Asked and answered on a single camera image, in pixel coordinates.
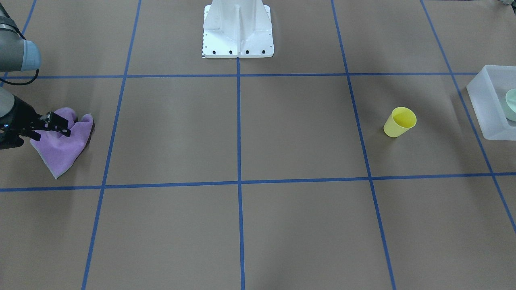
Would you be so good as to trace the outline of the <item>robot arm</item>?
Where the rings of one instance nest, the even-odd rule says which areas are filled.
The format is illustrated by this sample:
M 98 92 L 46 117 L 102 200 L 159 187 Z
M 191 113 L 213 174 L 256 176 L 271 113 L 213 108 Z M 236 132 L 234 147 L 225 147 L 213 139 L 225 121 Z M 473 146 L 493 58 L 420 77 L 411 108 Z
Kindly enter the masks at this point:
M 35 75 L 25 83 L 14 83 L 1 79 L 1 83 L 24 86 L 36 80 L 41 66 L 41 54 L 36 44 L 27 40 L 4 6 L 0 6 L 0 71 L 34 71 Z M 1 88 L 1 149 L 11 149 L 24 144 L 24 137 L 40 141 L 39 131 L 58 132 L 70 137 L 68 121 L 55 112 L 38 114 L 16 95 Z

